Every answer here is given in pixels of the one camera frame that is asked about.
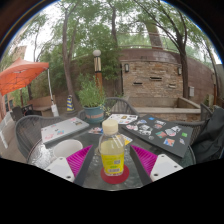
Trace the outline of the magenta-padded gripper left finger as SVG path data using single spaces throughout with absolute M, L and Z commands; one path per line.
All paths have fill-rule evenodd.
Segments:
M 82 186 L 93 155 L 93 146 L 87 146 L 67 158 L 57 158 L 46 168 L 46 171 Z

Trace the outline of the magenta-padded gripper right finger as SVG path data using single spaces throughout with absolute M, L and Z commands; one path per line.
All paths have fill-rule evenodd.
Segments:
M 155 155 L 135 145 L 130 146 L 130 155 L 143 185 L 155 182 L 182 169 L 166 154 Z

